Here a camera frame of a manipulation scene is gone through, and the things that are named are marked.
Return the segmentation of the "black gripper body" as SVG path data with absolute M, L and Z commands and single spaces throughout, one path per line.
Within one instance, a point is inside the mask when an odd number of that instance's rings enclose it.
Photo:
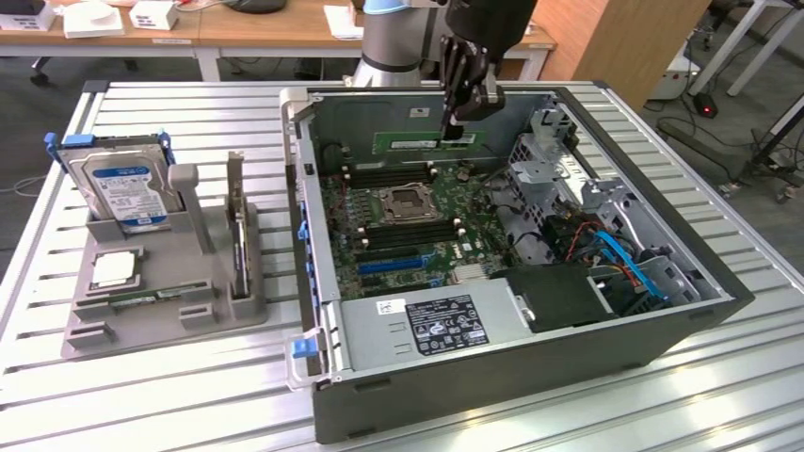
M 447 2 L 446 23 L 462 47 L 500 60 L 526 34 L 536 0 Z

